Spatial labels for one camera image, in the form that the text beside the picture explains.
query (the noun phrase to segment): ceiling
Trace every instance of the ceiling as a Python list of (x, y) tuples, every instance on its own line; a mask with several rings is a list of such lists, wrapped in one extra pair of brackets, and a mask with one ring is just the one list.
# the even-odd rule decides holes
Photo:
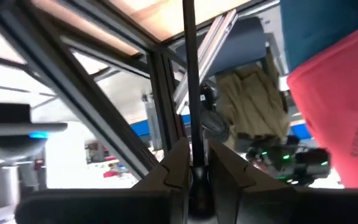
[[(280, 49), (280, 52), (283, 52), (284, 48), (279, 8), (275, 7), (269, 11), (263, 12), (259, 17), (261, 17), (265, 32), (273, 32), (275, 34), (278, 48)], [(75, 56), (88, 73), (94, 73), (107, 67), (106, 64), (97, 62), (87, 56), (78, 53), (75, 53)], [(279, 56), (285, 62), (285, 57), (283, 57), (282, 54)], [(19, 63), (25, 63), (1, 35), (0, 57), (14, 60)], [(119, 72), (109, 78), (98, 81), (98, 85), (129, 123), (135, 123), (147, 118), (141, 97), (143, 93), (151, 89), (149, 80), (128, 73)], [(0, 102), (28, 103), (34, 107), (44, 101), (51, 100), (54, 96), (55, 94), (51, 89), (35, 81), (25, 72), (0, 66)], [(33, 110), (32, 119), (35, 122), (77, 120), (76, 116), (71, 113), (59, 99), (53, 100), (46, 105), (36, 107), (36, 109)]]

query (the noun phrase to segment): metal frame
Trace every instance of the metal frame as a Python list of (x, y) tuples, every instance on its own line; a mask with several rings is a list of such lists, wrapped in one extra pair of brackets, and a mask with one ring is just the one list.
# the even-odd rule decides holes
[[(259, 2), (260, 0), (253, 0), (252, 4), (242, 7)], [(132, 174), (141, 179), (155, 167), (157, 160), (95, 84), (95, 81), (108, 77), (115, 71), (109, 68), (101, 72), (102, 75), (88, 75), (69, 48), (112, 68), (150, 79), (165, 152), (179, 138), (186, 137), (183, 121), (175, 111), (173, 100), (176, 85), (172, 72), (173, 60), (188, 69), (193, 165), (202, 166), (204, 149), (193, 0), (184, 0), (183, 8), (188, 63), (108, 0), (64, 0), (59, 3), (136, 48), (145, 55), (147, 63), (139, 55), (124, 55), (71, 25), (41, 13), (27, 0), (14, 1), (10, 7), (0, 10), (0, 33), (28, 62), (28, 65), (12, 65), (22, 66), (20, 69), (28, 73), (35, 71), (40, 74), (42, 82), (57, 93), (99, 141), (128, 166)]]

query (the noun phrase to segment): khaki cloth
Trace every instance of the khaki cloth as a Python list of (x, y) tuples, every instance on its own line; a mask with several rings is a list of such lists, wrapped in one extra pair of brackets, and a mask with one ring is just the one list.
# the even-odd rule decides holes
[(230, 149), (234, 149), (237, 133), (274, 134), (281, 138), (288, 134), (290, 122), (270, 54), (265, 62), (271, 75), (256, 63), (216, 75), (221, 96), (217, 111), (229, 123), (230, 137), (225, 145)]

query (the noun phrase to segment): black cable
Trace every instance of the black cable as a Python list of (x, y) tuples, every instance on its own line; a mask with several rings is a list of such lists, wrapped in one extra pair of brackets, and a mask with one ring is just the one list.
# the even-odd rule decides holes
[(204, 144), (200, 116), (200, 78), (198, 73), (198, 55), (196, 39), (196, 17), (194, 0), (183, 0), (183, 22), (185, 25), (185, 44), (187, 56), (189, 109), (191, 118), (191, 144), (193, 165), (205, 165)]

